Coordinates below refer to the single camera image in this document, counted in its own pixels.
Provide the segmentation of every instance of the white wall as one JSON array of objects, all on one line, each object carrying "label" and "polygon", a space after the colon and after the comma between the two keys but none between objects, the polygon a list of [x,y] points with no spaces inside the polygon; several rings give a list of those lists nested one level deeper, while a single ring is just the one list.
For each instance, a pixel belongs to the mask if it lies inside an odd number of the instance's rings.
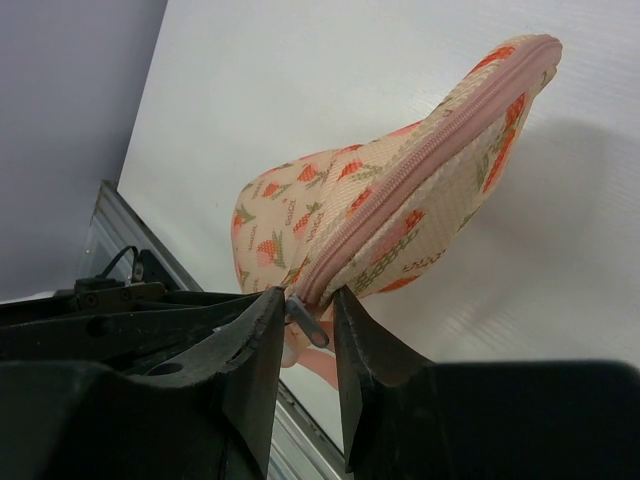
[{"label": "white wall", "polygon": [[[248,180],[415,121],[495,44],[550,33],[564,59],[498,191],[427,275],[367,305],[436,361],[640,365],[638,24],[634,0],[172,0],[120,192],[205,288],[235,291]],[[335,392],[284,378],[338,438]]]}]

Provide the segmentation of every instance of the gray wall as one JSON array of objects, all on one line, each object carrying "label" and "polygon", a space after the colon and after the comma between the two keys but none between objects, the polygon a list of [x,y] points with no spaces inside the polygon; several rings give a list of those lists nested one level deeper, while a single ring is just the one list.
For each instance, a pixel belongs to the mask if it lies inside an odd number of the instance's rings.
[{"label": "gray wall", "polygon": [[0,0],[0,300],[68,288],[166,0]]}]

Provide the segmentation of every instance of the zipper pull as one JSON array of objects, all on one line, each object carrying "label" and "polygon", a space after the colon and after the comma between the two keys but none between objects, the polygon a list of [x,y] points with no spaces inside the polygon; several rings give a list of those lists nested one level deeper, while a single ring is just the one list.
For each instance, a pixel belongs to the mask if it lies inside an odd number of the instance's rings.
[{"label": "zipper pull", "polygon": [[297,295],[291,295],[284,305],[284,311],[295,320],[311,343],[318,348],[327,348],[329,335],[325,332],[316,319],[309,313]]}]

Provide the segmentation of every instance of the floral pouch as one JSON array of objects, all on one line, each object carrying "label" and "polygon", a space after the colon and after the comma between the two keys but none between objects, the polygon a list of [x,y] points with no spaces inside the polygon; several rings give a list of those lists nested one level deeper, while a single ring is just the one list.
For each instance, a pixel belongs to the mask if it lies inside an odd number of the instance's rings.
[{"label": "floral pouch", "polygon": [[331,321],[337,289],[395,290],[445,253],[501,178],[561,56],[554,37],[512,38],[424,120],[285,163],[243,189],[232,225],[238,280],[245,293],[286,287],[283,366],[327,346],[318,322]]}]

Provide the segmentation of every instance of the black machine part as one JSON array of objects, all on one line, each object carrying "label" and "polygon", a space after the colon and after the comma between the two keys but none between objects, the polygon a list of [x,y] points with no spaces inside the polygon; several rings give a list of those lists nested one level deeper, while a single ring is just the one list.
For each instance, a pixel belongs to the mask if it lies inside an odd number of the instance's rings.
[{"label": "black machine part", "polygon": [[[103,275],[0,306],[0,478],[266,478],[283,291],[178,291],[132,251],[140,283]],[[640,478],[635,369],[438,365],[348,288],[334,308],[356,480]]]}]

